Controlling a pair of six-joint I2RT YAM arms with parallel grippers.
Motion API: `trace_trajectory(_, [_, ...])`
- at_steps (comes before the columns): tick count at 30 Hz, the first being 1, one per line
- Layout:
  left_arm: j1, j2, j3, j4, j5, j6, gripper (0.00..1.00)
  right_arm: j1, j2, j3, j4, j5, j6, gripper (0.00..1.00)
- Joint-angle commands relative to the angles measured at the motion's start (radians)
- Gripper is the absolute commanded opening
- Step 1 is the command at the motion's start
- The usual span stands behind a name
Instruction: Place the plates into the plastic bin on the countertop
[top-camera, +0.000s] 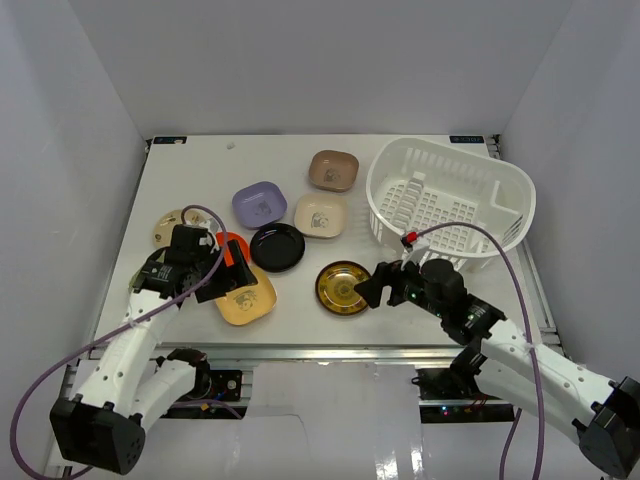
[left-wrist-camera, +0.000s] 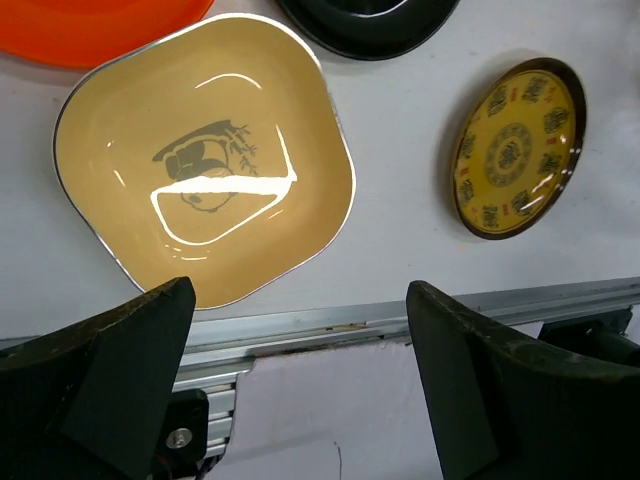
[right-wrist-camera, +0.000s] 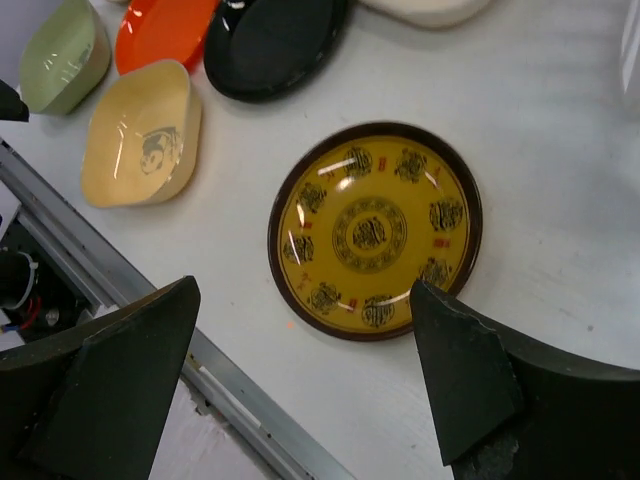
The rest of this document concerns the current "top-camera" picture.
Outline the gold and black round plate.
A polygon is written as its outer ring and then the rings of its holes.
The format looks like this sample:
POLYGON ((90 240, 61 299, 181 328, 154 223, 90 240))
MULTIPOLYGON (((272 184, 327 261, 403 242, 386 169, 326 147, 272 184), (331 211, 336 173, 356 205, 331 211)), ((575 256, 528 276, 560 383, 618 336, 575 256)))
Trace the gold and black round plate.
POLYGON ((316 299, 325 310, 334 315, 358 315, 367 310, 368 305, 354 287, 370 278, 368 270, 356 262, 341 260, 330 263, 316 277, 316 299))

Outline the yellow square plate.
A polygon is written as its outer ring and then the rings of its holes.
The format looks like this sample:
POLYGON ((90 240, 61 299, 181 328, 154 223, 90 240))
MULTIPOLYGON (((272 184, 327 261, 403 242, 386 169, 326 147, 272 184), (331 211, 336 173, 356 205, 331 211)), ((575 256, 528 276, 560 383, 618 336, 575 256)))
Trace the yellow square plate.
POLYGON ((230 325, 244 326, 269 314, 277 302, 276 290, 266 272, 250 267, 257 283, 231 291, 215 300, 222 318, 230 325))

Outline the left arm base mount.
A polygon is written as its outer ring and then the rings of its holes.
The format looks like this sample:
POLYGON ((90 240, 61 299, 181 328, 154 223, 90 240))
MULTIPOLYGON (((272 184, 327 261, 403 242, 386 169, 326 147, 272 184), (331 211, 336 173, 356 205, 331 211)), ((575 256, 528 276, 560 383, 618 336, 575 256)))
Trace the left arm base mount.
POLYGON ((155 371, 158 371, 167 360, 182 361, 196 369, 194 388, 181 396, 177 403, 189 403, 189 406, 184 406, 184 409, 197 408, 197 411, 178 413, 177 408, 172 407, 165 415, 165 418, 233 418, 233 414, 227 409, 216 407, 210 404, 210 401, 215 400, 223 403, 239 401, 243 378, 241 370, 213 369, 204 352, 183 348, 173 350, 167 357, 157 357, 155 371))

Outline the beige round patterned plate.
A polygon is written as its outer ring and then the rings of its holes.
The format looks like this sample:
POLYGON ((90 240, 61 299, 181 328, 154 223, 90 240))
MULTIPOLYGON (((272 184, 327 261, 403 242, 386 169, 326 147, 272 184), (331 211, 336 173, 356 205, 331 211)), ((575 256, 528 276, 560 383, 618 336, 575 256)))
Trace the beige round patterned plate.
POLYGON ((195 209, 189 209, 185 214, 182 214, 181 209, 166 213, 156 222, 152 230, 154 247, 168 246, 171 242, 174 227, 182 224, 207 228, 209 226, 209 218, 195 209))

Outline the purple square plate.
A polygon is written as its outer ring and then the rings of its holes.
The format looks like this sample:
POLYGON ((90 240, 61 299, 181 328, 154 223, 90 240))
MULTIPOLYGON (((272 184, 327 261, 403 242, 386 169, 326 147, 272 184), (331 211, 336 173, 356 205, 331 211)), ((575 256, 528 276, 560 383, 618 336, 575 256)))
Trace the purple square plate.
POLYGON ((269 181, 249 185, 232 198, 232 209, 238 222, 248 229, 258 229, 280 220, 287 208, 282 191, 269 181))

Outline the cream square panda plate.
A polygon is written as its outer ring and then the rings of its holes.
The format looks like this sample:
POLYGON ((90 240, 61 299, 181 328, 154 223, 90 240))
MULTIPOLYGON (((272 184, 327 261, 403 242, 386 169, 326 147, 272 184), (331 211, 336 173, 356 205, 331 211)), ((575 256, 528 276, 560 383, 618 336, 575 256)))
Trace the cream square panda plate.
POLYGON ((348 206, 335 194, 309 193, 297 202, 294 226, 305 236, 331 239, 346 228, 348 206))

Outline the brown square panda plate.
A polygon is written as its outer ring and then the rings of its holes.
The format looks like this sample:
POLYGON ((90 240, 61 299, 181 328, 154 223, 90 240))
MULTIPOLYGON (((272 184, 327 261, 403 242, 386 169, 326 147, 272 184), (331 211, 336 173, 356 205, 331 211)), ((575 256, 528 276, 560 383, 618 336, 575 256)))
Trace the brown square panda plate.
POLYGON ((315 187, 332 192, 346 192, 355 184, 359 161, 351 153, 322 150, 311 159, 308 177, 315 187))

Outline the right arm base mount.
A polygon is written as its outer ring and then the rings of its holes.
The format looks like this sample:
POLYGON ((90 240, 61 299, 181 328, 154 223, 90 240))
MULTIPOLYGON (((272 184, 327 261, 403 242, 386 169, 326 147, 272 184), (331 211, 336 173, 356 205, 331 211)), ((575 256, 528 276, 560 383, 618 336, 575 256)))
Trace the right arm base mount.
POLYGON ((514 407, 474 386, 458 384, 448 368, 417 369, 411 383, 419 390, 420 420, 427 424, 510 423, 514 407))

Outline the green plate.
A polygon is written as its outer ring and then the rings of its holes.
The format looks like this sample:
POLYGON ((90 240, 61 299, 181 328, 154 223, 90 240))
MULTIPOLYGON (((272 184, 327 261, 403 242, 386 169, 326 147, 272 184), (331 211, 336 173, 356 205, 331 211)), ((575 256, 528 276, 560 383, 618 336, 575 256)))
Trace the green plate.
POLYGON ((128 290, 130 293, 138 293, 144 283, 145 274, 142 272, 142 269, 138 269, 134 275, 131 277, 128 290))

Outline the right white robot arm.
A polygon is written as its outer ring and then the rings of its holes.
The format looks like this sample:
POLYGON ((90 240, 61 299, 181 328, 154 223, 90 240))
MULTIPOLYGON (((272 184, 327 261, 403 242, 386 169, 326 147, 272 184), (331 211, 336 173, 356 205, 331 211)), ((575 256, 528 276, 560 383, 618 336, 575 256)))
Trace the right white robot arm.
POLYGON ((376 308, 384 288, 391 290, 388 305, 409 302, 429 312, 462 346, 450 366, 459 396, 482 392, 537 415, 603 473, 629 477, 639 462, 638 381, 614 381, 528 341, 502 311, 469 293, 447 260, 382 262, 354 289, 376 308))

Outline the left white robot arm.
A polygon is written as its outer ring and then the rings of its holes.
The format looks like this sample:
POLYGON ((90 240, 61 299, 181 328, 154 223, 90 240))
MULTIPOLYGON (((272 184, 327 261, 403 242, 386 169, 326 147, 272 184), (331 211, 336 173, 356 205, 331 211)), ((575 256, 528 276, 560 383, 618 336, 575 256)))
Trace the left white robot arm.
POLYGON ((62 457, 126 475, 139 461, 148 431, 175 403, 215 398, 216 377, 199 350, 176 349, 158 359, 151 377, 143 375, 180 312, 180 294, 193 289, 204 303, 256 282, 234 239, 217 248, 201 239, 154 252, 133 281, 123 332, 110 340, 75 395, 51 409, 62 457))

